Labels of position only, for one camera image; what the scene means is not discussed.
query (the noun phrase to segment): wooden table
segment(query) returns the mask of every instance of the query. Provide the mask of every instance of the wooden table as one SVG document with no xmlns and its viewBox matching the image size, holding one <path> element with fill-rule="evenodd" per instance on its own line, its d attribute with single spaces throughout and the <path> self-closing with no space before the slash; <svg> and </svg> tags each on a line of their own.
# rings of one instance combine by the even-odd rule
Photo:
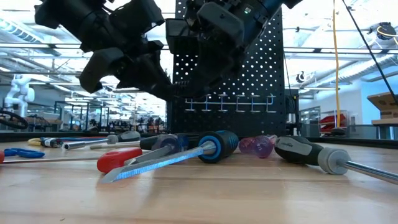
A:
<svg viewBox="0 0 398 224">
<path fill-rule="evenodd" d="M 356 162 L 398 172 L 396 150 L 344 148 Z M 99 184 L 101 176 L 95 161 L 4 164 L 0 223 L 398 223 L 398 186 L 351 171 L 328 175 L 276 154 L 236 153 L 215 165 L 190 159 L 112 184 Z"/>
</svg>

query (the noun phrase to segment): steering wheel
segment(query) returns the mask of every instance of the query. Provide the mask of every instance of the steering wheel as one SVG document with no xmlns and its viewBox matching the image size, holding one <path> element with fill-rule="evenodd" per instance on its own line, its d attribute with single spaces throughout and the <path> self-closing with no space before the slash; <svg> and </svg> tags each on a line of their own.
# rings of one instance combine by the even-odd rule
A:
<svg viewBox="0 0 398 224">
<path fill-rule="evenodd" d="M 7 121 L 5 119 L 0 119 L 0 124 L 4 124 L 5 126 L 9 126 L 10 128 L 21 129 L 21 130 L 25 130 L 29 127 L 28 122 L 23 117 L 19 116 L 18 114 L 15 114 L 10 111 L 5 111 L 3 109 L 0 109 L 0 114 L 6 114 L 11 117 L 10 118 L 11 121 Z M 16 118 L 18 120 L 18 122 L 22 123 L 22 124 L 16 124 L 16 123 L 12 122 L 13 118 Z"/>
</svg>

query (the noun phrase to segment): ceiling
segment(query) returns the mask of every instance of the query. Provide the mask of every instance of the ceiling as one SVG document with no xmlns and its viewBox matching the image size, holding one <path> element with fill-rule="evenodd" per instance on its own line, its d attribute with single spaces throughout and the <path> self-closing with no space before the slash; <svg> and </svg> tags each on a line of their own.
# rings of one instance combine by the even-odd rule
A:
<svg viewBox="0 0 398 224">
<path fill-rule="evenodd" d="M 107 2 L 106 6 L 110 9 L 116 9 L 119 6 L 129 2 L 129 0 L 115 0 L 113 4 Z M 157 5 L 161 8 L 164 18 L 174 17 L 175 0 L 155 0 Z M 380 40 L 376 38 L 376 32 L 368 34 L 371 27 L 377 27 L 380 22 L 392 22 L 393 27 L 398 26 L 396 20 L 395 9 L 397 9 L 398 2 L 392 0 L 346 0 L 346 3 L 352 7 L 352 13 L 356 18 L 358 25 L 363 30 L 368 43 L 372 48 L 398 48 L 393 39 Z M 57 44 L 79 44 L 80 42 L 72 36 L 65 28 L 60 27 L 56 30 L 49 29 L 43 26 L 38 26 L 34 22 L 34 5 L 40 4 L 37 0 L 17 0 L 17 1 L 0 1 L 0 19 L 8 23 L 18 26 L 21 30 L 35 37 L 43 43 L 57 43 Z M 358 31 L 349 17 L 344 5 L 341 1 L 337 1 L 337 15 L 336 15 L 336 29 L 337 42 L 339 48 L 364 48 L 363 41 L 361 40 Z M 319 48 L 333 48 L 333 32 L 332 32 L 332 10 L 333 1 L 319 1 L 319 0 L 304 0 L 293 9 L 283 7 L 283 25 L 284 25 L 284 46 L 285 47 L 319 47 Z M 150 40 L 160 40 L 164 44 L 165 39 L 165 26 L 155 27 L 147 33 Z M 10 34 L 4 29 L 0 29 L 0 42 L 21 42 L 26 43 L 22 39 Z M 2 68 L 6 70 L 19 70 L 29 69 L 30 71 L 41 71 L 46 67 L 57 68 L 57 72 L 61 73 L 74 73 L 80 72 L 84 69 L 91 54 L 84 54 L 81 50 L 77 49 L 57 49 L 61 53 L 61 57 L 49 57 L 51 55 L 36 52 L 29 49 L 0 49 L 0 64 L 5 59 L 9 59 L 8 50 L 14 52 L 39 63 L 43 66 L 32 66 L 24 59 L 12 57 L 14 67 Z M 287 68 L 289 71 L 289 82 L 293 86 L 302 85 L 297 83 L 296 74 L 303 72 L 307 80 L 318 77 L 317 82 L 322 78 L 327 78 L 332 75 L 336 67 L 336 62 L 333 57 L 325 54 L 313 54 L 311 59 L 304 57 L 305 54 L 287 54 Z M 355 55 L 345 55 L 340 60 L 340 66 L 358 63 Z M 173 69 L 173 55 L 168 50 L 163 50 L 160 57 L 160 64 L 171 76 Z M 41 82 L 43 77 L 36 75 L 36 81 Z M 67 82 L 78 83 L 78 79 L 73 75 L 54 75 L 49 77 L 51 82 Z M 128 100 L 128 103 L 123 103 L 122 100 L 117 104 L 118 106 L 124 105 L 125 110 L 131 109 L 132 105 L 140 106 L 142 113 L 156 114 L 165 116 L 165 102 L 147 93 L 133 93 L 133 94 L 114 94 L 112 88 L 118 83 L 114 77 L 105 77 L 102 79 L 103 83 L 108 83 L 110 90 L 101 91 L 97 93 L 102 98 L 114 98 L 115 96 L 120 99 Z M 313 81 L 308 81 L 306 85 L 317 86 Z M 76 96 L 93 96 L 84 93 L 78 86 L 58 85 L 63 88 L 66 94 L 71 91 L 76 93 Z"/>
</svg>

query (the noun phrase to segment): orange object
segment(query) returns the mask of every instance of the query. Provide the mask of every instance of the orange object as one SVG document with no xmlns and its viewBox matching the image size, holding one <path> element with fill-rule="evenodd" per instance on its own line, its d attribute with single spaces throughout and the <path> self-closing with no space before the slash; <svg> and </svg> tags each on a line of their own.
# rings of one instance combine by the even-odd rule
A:
<svg viewBox="0 0 398 224">
<path fill-rule="evenodd" d="M 0 151 L 0 164 L 4 162 L 4 157 L 5 157 L 4 152 Z"/>
<path fill-rule="evenodd" d="M 97 161 L 97 169 L 101 172 L 108 173 L 111 170 L 124 166 L 124 162 L 129 159 L 142 155 L 142 150 L 138 147 L 117 151 L 111 151 L 103 154 Z"/>
</svg>

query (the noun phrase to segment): metal screwdriver blade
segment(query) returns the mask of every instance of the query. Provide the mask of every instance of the metal screwdriver blade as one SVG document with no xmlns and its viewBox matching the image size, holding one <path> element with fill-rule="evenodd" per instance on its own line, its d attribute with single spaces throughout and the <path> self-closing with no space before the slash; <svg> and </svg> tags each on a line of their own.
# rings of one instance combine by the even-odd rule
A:
<svg viewBox="0 0 398 224">
<path fill-rule="evenodd" d="M 158 169 L 163 166 L 174 164 L 185 159 L 193 158 L 202 155 L 204 152 L 202 147 L 165 156 L 160 159 L 153 159 L 149 161 L 140 162 L 129 166 L 113 169 L 107 173 L 101 180 L 101 183 L 112 183 L 117 180 L 126 179 L 149 170 Z"/>
</svg>

